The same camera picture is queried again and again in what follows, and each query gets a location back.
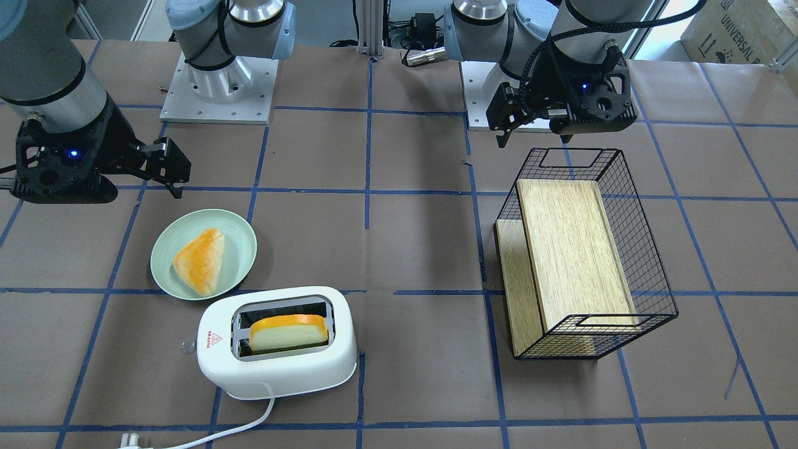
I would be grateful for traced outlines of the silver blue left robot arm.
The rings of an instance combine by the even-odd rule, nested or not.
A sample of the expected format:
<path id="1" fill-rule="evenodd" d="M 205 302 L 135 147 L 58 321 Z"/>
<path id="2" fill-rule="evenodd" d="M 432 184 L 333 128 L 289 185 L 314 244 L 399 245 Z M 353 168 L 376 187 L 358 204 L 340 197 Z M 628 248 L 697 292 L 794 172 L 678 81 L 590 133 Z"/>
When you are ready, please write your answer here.
<path id="1" fill-rule="evenodd" d="M 536 120 L 568 143 L 615 133 L 637 119 L 624 45 L 659 25 L 650 1 L 453 1 L 443 14 L 445 52 L 490 63 L 487 128 L 497 145 Z"/>

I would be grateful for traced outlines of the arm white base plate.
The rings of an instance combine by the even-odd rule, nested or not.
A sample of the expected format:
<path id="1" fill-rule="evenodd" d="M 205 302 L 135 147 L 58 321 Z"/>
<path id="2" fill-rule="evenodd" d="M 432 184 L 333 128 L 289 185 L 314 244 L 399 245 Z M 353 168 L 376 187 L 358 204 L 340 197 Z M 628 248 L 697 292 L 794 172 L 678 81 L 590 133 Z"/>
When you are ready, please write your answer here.
<path id="1" fill-rule="evenodd" d="M 267 125 L 279 61 L 237 57 L 214 71 L 180 55 L 160 119 L 170 123 Z"/>
<path id="2" fill-rule="evenodd" d="M 516 88 L 518 82 L 508 77 L 499 67 L 499 63 L 475 60 L 461 63 L 461 79 L 468 128 L 472 131 L 492 132 L 488 110 L 491 104 L 499 107 L 505 101 L 501 94 L 497 94 L 499 88 L 505 82 Z"/>

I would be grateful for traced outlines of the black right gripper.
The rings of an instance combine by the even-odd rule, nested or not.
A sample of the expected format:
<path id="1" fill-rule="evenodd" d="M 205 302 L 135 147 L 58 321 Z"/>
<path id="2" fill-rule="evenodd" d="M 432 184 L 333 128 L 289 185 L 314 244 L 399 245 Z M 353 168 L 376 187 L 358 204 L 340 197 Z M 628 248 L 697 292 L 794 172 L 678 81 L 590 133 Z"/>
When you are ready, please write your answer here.
<path id="1" fill-rule="evenodd" d="M 118 190 L 108 174 L 155 181 L 180 199 L 191 173 L 191 162 L 174 140 L 142 145 L 111 97 L 95 119 L 71 132 L 48 132 L 44 118 L 30 113 L 15 150 L 12 195 L 36 204 L 110 203 Z"/>

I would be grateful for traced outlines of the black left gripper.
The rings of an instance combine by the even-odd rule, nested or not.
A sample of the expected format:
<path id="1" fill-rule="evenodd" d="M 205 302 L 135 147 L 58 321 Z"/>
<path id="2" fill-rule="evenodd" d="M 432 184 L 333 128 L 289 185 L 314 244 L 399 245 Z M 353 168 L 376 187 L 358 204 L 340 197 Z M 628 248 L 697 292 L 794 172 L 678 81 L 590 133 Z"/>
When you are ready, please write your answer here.
<path id="1" fill-rule="evenodd" d="M 588 64 L 570 59 L 551 44 L 542 62 L 546 70 L 541 87 L 546 109 L 535 109 L 522 98 L 521 90 L 499 84 L 486 110 L 488 128 L 499 148 L 505 148 L 511 132 L 535 119 L 548 119 L 551 132 L 566 145 L 585 133 L 619 132 L 631 125 L 630 71 L 614 41 L 606 41 L 600 60 Z"/>

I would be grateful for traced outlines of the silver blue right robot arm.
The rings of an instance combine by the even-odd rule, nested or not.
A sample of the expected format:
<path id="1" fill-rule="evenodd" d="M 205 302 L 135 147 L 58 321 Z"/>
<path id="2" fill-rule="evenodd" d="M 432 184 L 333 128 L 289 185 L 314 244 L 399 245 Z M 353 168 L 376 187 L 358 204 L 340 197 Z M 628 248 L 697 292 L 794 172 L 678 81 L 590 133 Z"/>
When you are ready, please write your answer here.
<path id="1" fill-rule="evenodd" d="M 67 34 L 79 6 L 2 2 L 2 100 L 22 117 L 3 190 L 37 204 L 102 204 L 118 194 L 108 176 L 131 175 L 179 199 L 191 162 L 168 137 L 137 139 Z M 168 1 L 165 12 L 205 102 L 241 99 L 254 85 L 245 57 L 288 59 L 296 42 L 287 1 Z"/>

